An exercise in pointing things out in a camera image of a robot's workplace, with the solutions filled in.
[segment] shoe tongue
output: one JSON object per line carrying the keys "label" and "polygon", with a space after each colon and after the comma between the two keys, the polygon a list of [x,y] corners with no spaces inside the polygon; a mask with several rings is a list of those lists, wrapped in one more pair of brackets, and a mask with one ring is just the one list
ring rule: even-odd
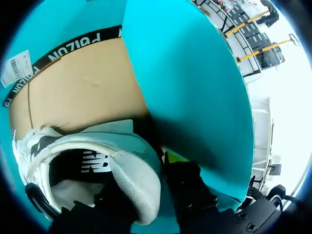
{"label": "shoe tongue", "polygon": [[112,177],[108,155],[86,149],[62,151],[50,162],[50,186],[63,180],[105,184]]}

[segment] black tape strip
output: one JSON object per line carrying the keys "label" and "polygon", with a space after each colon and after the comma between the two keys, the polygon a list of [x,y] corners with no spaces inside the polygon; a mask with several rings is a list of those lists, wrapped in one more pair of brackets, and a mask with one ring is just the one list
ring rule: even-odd
{"label": "black tape strip", "polygon": [[12,89],[6,96],[5,100],[3,101],[2,105],[4,107],[9,107],[11,102],[15,98],[15,96],[22,89],[22,87],[25,84],[27,84],[35,74],[37,74],[41,69],[43,69],[49,63],[53,62],[56,59],[59,59],[63,55],[66,55],[72,51],[75,51],[89,44],[118,38],[120,29],[121,29],[121,25],[118,25],[118,26],[104,28],[104,29],[96,30],[90,33],[86,33],[81,36],[75,37],[59,45],[53,50],[49,51],[44,56],[39,58],[35,63],[33,63],[32,67],[33,67],[34,74],[23,77],[22,79],[19,79],[18,81],[16,81],[16,83],[13,85]]}

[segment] barcode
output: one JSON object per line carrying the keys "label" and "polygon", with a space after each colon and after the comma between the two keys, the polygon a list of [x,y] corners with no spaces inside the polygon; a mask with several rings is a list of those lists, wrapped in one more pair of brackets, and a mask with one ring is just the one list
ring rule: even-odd
{"label": "barcode", "polygon": [[16,64],[15,58],[11,60],[11,66],[12,66],[13,72],[14,72],[14,74],[16,76],[16,79],[20,79],[21,78],[21,74],[20,74],[20,71],[19,71],[18,66]]}

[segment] teal cardboard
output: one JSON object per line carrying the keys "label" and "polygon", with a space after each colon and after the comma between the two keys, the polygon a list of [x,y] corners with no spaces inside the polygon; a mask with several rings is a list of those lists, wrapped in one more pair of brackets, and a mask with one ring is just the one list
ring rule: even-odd
{"label": "teal cardboard", "polygon": [[128,0],[122,38],[166,148],[195,160],[205,183],[236,209],[253,163],[251,106],[233,54],[189,0]]}

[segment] new balance logo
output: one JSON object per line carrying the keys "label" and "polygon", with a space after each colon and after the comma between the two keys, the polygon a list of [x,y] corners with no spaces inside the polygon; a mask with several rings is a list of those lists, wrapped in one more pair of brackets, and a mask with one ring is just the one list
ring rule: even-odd
{"label": "new balance logo", "polygon": [[108,156],[95,152],[95,151],[85,151],[82,161],[81,172],[110,172],[111,168],[108,164]]}

